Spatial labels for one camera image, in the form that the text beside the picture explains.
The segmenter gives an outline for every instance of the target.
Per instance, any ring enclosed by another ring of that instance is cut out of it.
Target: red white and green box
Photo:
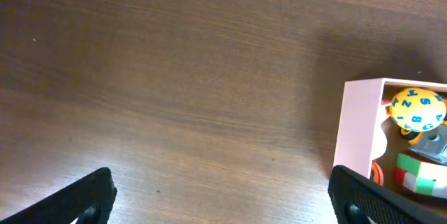
[[[447,167],[399,154],[394,180],[409,190],[447,199]]]

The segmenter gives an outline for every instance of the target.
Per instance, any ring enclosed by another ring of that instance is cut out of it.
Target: brown wood tabletop
[[[0,218],[106,166],[109,223],[335,223],[344,82],[447,80],[447,0],[0,5]]]

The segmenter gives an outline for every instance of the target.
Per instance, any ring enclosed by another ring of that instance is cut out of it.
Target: gray plastic object
[[[447,165],[447,126],[441,124],[424,133],[418,144],[409,149],[441,165]]]

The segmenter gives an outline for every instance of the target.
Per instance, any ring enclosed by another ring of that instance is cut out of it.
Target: yellow ball with blue letters
[[[439,126],[446,116],[446,104],[434,91],[407,88],[391,100],[391,118],[400,127],[423,132]]]

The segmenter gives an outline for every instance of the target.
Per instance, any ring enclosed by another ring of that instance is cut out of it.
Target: open box
[[[440,95],[447,92],[447,84],[390,78],[345,83],[334,166],[344,165],[369,178],[376,146],[374,141],[377,139],[374,135],[382,128],[388,140],[385,154],[377,159],[383,170],[383,186],[447,217],[447,199],[419,195],[393,181],[397,155],[400,152],[408,152],[410,144],[400,137],[400,127],[391,119],[382,123],[381,104],[383,99],[391,100],[395,94],[407,87],[425,88]]]

